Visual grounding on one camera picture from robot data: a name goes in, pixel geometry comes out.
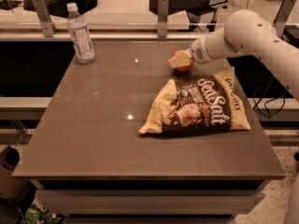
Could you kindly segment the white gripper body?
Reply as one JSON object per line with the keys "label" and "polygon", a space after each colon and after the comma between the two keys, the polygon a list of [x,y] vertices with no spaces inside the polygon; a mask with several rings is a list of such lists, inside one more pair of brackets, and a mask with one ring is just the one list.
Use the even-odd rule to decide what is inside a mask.
{"label": "white gripper body", "polygon": [[191,54],[196,63],[210,63],[214,59],[208,54],[206,47],[206,36],[194,40],[191,44]]}

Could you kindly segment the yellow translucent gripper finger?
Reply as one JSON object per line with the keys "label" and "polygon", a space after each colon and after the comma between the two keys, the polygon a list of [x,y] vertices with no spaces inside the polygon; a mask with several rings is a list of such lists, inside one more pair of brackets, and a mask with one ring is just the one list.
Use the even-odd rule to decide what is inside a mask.
{"label": "yellow translucent gripper finger", "polygon": [[193,64],[193,56],[188,49],[177,50],[168,62],[172,68],[185,67]]}

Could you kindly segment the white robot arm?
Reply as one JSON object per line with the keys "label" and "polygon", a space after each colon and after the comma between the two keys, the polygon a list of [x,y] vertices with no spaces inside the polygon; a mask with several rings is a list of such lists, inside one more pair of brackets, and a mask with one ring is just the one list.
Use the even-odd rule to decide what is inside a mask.
{"label": "white robot arm", "polygon": [[[281,85],[299,99],[299,49],[277,35],[275,27],[252,10],[242,9],[230,15],[222,28],[201,35],[169,60],[174,68],[194,63],[211,63],[222,58],[252,55]],[[275,210],[262,205],[237,224],[299,224],[299,181],[294,179],[286,207]]]}

